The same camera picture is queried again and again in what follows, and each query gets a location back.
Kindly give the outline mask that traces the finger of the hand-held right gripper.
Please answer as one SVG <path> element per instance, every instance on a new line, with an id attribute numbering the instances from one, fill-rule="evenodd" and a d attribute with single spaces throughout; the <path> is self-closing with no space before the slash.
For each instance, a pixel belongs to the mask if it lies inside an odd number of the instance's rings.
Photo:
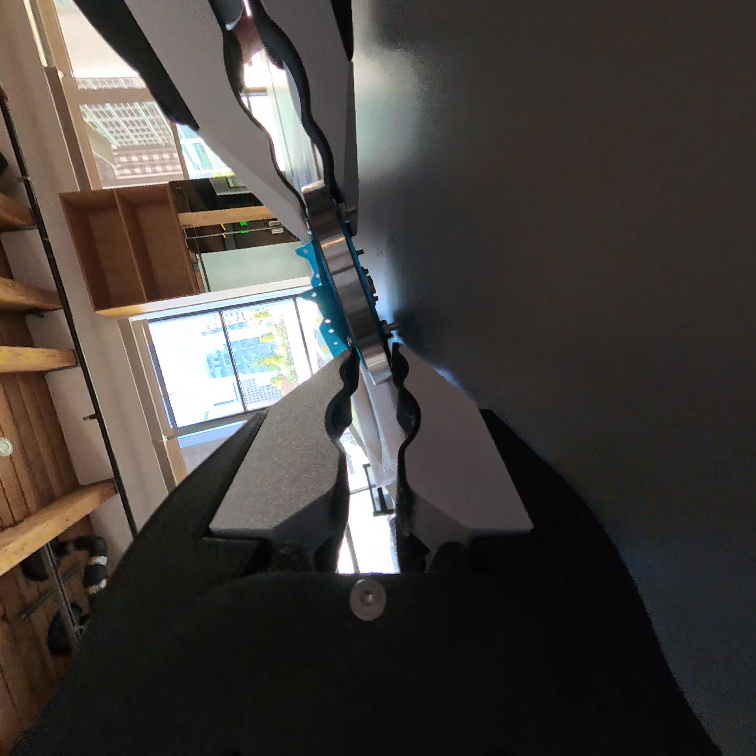
<path id="1" fill-rule="evenodd" d="M 226 34 L 205 1 L 127 1 L 147 42 L 196 121 L 196 132 L 298 239 L 310 241 L 298 194 L 278 171 L 268 132 L 232 86 Z"/>
<path id="2" fill-rule="evenodd" d="M 359 202 L 351 2 L 259 2 L 270 82 L 269 139 L 276 194 L 263 202 L 293 234 L 310 234 L 305 188 L 356 224 Z"/>

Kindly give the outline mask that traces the glass window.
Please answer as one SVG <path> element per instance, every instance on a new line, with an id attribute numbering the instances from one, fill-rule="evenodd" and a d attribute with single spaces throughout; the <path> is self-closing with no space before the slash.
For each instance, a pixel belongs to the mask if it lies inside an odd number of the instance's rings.
<path id="1" fill-rule="evenodd" d="M 270 407 L 331 359 L 313 301 L 288 294 L 154 317 L 141 324 L 158 407 L 194 432 Z"/>
<path id="2" fill-rule="evenodd" d="M 170 181 L 220 180 L 223 188 L 240 187 L 233 170 L 208 146 L 196 129 L 167 117 L 145 81 L 91 25 L 75 2 L 53 2 L 55 22 L 48 32 L 60 35 L 55 52 L 68 77 L 69 105 L 80 113 L 101 187 L 136 186 Z M 264 52 L 250 17 L 249 2 L 229 2 L 241 19 L 227 27 L 240 62 L 232 73 L 241 83 L 243 106 L 269 133 L 274 160 L 293 186 L 305 175 L 296 171 L 298 147 L 312 162 L 306 137 L 297 135 L 287 102 L 285 75 Z"/>

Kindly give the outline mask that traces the black metal rod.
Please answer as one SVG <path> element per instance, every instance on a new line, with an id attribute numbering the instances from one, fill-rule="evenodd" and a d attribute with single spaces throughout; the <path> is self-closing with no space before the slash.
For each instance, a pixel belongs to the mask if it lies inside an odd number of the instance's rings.
<path id="1" fill-rule="evenodd" d="M 76 327 L 76 322 L 74 321 L 74 316 L 73 316 L 73 312 L 72 312 L 72 308 L 70 304 L 70 298 L 68 296 L 67 289 L 65 288 L 65 284 L 61 276 L 61 271 L 58 265 L 57 258 L 54 254 L 54 250 L 52 247 L 52 242 L 49 237 L 48 229 L 44 222 L 43 213 L 42 213 L 39 201 L 38 201 L 38 197 L 35 192 L 33 181 L 30 175 L 30 170 L 27 165 L 26 158 L 24 156 L 24 151 L 20 143 L 20 138 L 18 136 L 17 129 L 15 127 L 13 116 L 11 115 L 11 109 L 9 108 L 9 105 L 8 105 L 8 97 L 7 97 L 7 93 L 5 89 L 1 89 L 1 110 L 2 110 L 2 119 L 5 124 L 7 136 L 9 138 L 9 141 L 11 143 L 11 148 L 13 150 L 14 159 L 18 167 L 18 170 L 20 172 L 20 180 L 21 180 L 21 183 L 24 185 L 26 197 L 30 204 L 30 212 L 33 218 L 33 228 L 37 231 L 41 244 L 43 246 L 44 257 L 46 258 L 48 269 L 50 271 L 53 282 L 55 284 L 55 289 L 61 300 L 63 314 L 65 317 L 67 328 L 68 328 L 70 338 L 72 341 L 73 351 L 76 356 L 76 366 L 79 368 L 80 372 L 82 373 L 82 377 L 85 382 L 85 387 L 89 395 L 92 412 L 90 413 L 89 416 L 87 416 L 87 419 L 90 421 L 95 421 L 98 424 L 100 437 L 103 442 L 103 446 L 105 449 L 105 453 L 107 456 L 111 473 L 113 475 L 113 480 L 115 483 L 117 494 L 121 501 L 122 511 L 126 517 L 128 530 L 132 538 L 135 539 L 138 533 L 135 515 L 133 513 L 132 507 L 130 505 L 130 502 L 126 493 L 126 487 L 122 479 L 121 471 L 120 471 L 117 458 L 115 455 L 115 450 L 113 449 L 113 445 L 109 437 L 107 423 L 103 416 L 102 408 L 101 408 L 99 397 L 98 397 L 98 392 L 95 388 L 95 384 L 91 376 L 88 360 L 82 348 L 82 343 L 81 343 L 78 329 Z"/>

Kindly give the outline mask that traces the black insulated pipe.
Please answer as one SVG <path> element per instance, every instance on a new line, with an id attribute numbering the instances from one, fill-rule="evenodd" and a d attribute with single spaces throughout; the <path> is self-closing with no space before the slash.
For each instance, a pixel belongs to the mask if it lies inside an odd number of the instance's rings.
<path id="1" fill-rule="evenodd" d="M 69 541 L 55 538 L 51 543 L 55 564 L 65 556 L 85 553 L 87 560 L 83 569 L 82 586 L 90 596 L 94 596 L 107 586 L 108 545 L 96 534 L 86 534 Z M 48 572 L 43 557 L 43 549 L 37 550 L 21 562 L 21 570 L 30 581 L 45 581 Z"/>

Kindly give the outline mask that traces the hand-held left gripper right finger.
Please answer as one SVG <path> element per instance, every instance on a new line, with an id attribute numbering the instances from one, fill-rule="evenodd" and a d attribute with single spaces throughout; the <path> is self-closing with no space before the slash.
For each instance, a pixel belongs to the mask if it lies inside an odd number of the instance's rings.
<path id="1" fill-rule="evenodd" d="M 447 543 L 530 534 L 533 523 L 476 402 L 404 345 L 392 346 L 398 450 L 395 541 L 401 572 L 423 572 Z"/>

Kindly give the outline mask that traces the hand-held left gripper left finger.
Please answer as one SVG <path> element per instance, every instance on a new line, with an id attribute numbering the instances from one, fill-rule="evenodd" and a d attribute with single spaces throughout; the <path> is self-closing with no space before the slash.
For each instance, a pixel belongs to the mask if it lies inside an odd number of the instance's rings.
<path id="1" fill-rule="evenodd" d="M 350 348 L 269 409 L 210 523 L 213 536 L 291 543 L 317 571 L 336 571 L 349 499 L 340 440 L 359 377 Z"/>

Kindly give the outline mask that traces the wooden wall cabinet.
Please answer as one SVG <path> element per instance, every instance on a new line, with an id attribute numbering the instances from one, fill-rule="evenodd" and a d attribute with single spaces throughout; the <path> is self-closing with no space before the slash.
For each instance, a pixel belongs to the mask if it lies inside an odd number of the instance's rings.
<path id="1" fill-rule="evenodd" d="M 109 317 L 182 307 L 204 293 L 170 184 L 59 194 L 91 305 Z"/>

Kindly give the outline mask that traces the dark grey desk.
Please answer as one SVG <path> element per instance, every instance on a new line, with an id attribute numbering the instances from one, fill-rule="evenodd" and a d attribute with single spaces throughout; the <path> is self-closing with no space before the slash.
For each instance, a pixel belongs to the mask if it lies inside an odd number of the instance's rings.
<path id="1" fill-rule="evenodd" d="M 386 318 L 577 489 L 754 754 L 754 2 L 353 2 Z"/>

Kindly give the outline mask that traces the blue disc with metal ring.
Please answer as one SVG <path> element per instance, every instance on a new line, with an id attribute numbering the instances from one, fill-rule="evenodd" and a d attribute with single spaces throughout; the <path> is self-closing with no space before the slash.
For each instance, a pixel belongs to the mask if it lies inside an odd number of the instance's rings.
<path id="1" fill-rule="evenodd" d="M 324 265 L 323 284 L 330 286 L 352 347 L 373 383 L 392 379 L 392 361 L 383 324 L 376 311 L 376 293 L 354 248 L 345 214 L 323 182 L 304 186 L 303 199 L 314 251 Z"/>

